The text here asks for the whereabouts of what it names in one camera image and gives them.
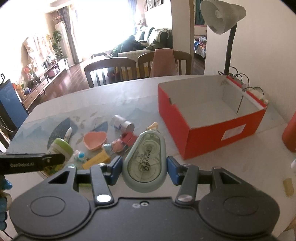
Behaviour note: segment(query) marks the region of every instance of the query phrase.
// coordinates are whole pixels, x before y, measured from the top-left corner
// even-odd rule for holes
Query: red bottle
[[[296,152],[296,112],[284,130],[282,138],[285,146],[291,152]]]

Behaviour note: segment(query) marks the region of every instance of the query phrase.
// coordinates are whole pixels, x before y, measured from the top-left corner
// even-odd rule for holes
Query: lamp shade
[[[200,11],[206,24],[216,34],[227,32],[247,15],[244,7],[218,0],[203,0]]]

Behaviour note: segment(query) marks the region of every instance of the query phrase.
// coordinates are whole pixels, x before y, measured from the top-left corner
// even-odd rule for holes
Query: blue gripper pad
[[[116,156],[111,161],[110,165],[112,165],[112,174],[110,176],[110,185],[116,184],[122,170],[122,163],[123,160],[121,156]]]
[[[168,174],[170,175],[172,183],[176,186],[181,185],[183,179],[181,179],[181,176],[178,172],[178,167],[180,167],[181,165],[176,161],[175,158],[173,158],[172,156],[168,156],[167,166],[168,166]]]

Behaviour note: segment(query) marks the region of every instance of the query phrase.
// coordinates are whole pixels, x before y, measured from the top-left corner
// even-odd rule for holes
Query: picture frame
[[[144,1],[144,10],[145,12],[148,11],[148,7],[147,7],[147,0],[143,0]]]
[[[163,4],[163,0],[154,0],[154,6],[157,7],[159,5]]]
[[[148,9],[154,8],[154,0],[147,0],[147,7]]]

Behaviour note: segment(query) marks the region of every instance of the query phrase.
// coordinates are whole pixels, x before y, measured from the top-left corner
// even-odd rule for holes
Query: blue cabinet
[[[0,85],[0,117],[12,131],[20,127],[28,117],[10,80]]]

